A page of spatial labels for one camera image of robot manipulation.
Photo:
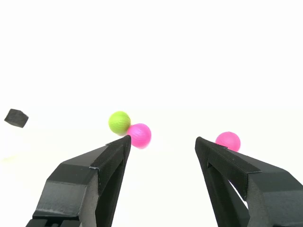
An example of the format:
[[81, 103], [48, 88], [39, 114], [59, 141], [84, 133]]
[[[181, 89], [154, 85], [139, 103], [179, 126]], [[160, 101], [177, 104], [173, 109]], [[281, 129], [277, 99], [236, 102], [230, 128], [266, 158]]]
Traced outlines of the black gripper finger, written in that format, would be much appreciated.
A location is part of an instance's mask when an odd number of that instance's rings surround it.
[[111, 227], [131, 137], [60, 163], [45, 182], [29, 227]]
[[195, 151], [218, 226], [303, 225], [303, 186], [288, 171], [201, 137]]

